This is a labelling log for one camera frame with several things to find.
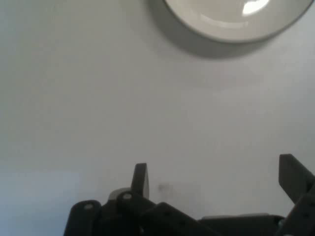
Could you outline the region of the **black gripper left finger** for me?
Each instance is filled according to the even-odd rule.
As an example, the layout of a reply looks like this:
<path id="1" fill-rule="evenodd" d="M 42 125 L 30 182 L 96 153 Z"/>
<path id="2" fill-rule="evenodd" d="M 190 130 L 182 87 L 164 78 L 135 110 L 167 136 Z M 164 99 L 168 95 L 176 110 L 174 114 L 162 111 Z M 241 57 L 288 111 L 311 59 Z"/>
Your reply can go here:
<path id="1" fill-rule="evenodd" d="M 167 203 L 149 200 L 146 163 L 135 165 L 131 186 L 112 193 L 105 205 L 95 200 L 75 204 L 66 236 L 215 236 L 216 231 Z"/>

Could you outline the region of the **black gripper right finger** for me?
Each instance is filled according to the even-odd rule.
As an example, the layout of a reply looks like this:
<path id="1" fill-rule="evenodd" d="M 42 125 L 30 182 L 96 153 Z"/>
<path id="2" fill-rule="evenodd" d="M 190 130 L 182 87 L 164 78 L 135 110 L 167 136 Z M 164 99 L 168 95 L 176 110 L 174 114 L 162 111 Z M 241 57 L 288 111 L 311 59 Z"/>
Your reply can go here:
<path id="1" fill-rule="evenodd" d="M 279 157 L 279 184 L 294 203 L 275 233 L 277 236 L 315 234 L 315 176 L 292 154 Z"/>

